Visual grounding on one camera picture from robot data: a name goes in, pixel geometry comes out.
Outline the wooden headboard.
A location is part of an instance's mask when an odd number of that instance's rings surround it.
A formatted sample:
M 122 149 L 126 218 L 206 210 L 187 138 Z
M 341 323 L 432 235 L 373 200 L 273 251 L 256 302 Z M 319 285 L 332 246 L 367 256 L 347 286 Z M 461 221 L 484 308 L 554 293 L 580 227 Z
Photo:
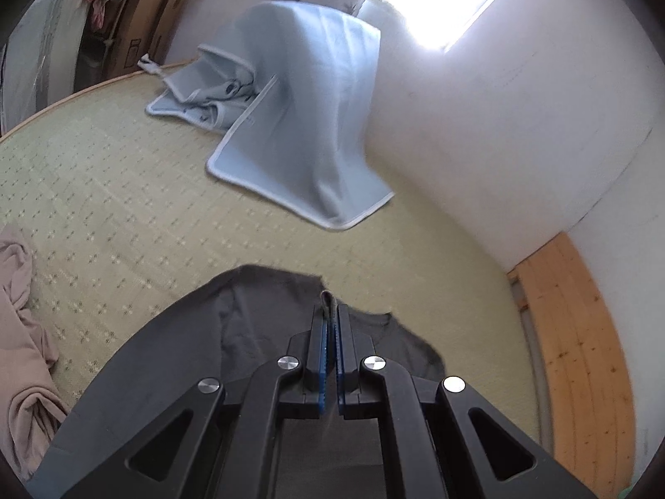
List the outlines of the wooden headboard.
M 543 359 L 554 458 L 596 497 L 628 488 L 636 416 L 628 366 L 603 295 L 573 241 L 556 235 L 508 273 L 523 289 Z

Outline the light blue blanket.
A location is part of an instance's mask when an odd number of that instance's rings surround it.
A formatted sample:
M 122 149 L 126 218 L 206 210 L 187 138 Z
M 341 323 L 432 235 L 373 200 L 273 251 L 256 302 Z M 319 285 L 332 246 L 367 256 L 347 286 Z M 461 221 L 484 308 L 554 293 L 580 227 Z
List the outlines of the light blue blanket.
M 365 159 L 381 33 L 313 3 L 264 1 L 223 25 L 145 109 L 222 140 L 207 171 L 328 230 L 354 227 L 393 192 Z

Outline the dark grey smile sweatshirt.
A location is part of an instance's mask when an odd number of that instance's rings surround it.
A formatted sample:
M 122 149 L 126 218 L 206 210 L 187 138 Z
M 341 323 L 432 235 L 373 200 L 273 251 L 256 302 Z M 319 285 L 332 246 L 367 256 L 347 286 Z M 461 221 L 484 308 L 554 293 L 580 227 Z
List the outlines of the dark grey smile sweatshirt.
M 103 366 L 57 431 L 26 488 L 58 498 L 194 383 L 242 380 L 311 326 L 323 281 L 256 265 L 229 270 L 149 321 Z M 384 498 L 379 427 L 327 408 L 290 420 L 276 498 Z

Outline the pink garment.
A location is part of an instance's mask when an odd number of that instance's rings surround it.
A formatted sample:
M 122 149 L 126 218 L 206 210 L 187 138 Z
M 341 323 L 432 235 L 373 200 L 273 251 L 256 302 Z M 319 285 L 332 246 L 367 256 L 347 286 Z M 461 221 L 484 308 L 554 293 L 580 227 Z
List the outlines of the pink garment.
M 51 374 L 57 345 L 30 311 L 32 276 L 30 248 L 7 225 L 1 230 L 1 454 L 24 482 L 68 416 Z

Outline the cardboard box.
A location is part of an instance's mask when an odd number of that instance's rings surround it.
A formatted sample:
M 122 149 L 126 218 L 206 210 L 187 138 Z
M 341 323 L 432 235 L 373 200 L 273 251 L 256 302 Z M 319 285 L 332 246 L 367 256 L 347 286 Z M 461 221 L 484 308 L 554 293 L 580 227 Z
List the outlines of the cardboard box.
M 127 0 L 106 67 L 106 78 L 124 76 L 139 69 L 148 54 L 163 64 L 186 0 Z

